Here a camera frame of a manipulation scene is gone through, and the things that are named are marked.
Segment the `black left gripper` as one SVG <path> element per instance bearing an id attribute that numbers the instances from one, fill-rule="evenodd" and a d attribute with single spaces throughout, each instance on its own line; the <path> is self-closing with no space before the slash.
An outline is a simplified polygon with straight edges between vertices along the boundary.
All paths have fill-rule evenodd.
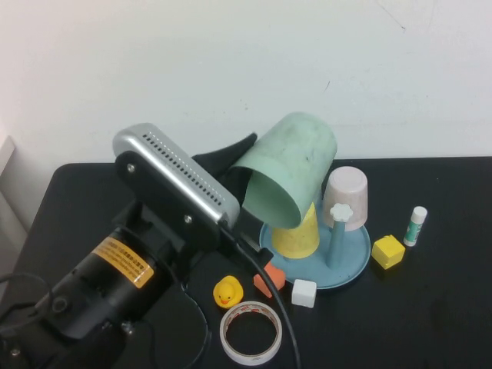
<path id="1" fill-rule="evenodd" d="M 254 146 L 257 139 L 257 134 L 251 133 L 232 145 L 194 155 L 192 159 L 212 177 L 220 178 Z M 251 170 L 248 168 L 230 168 L 225 175 L 225 187 L 239 204 L 244 203 L 250 179 Z M 135 200 L 120 211 L 113 222 L 125 239 L 133 238 L 160 267 L 167 267 L 182 280 L 212 251 L 240 265 L 251 276 L 273 258 L 268 250 L 254 249 L 225 221 L 214 223 L 192 218 L 188 223 L 185 217 L 182 211 L 165 212 L 161 217 L 143 202 Z"/>

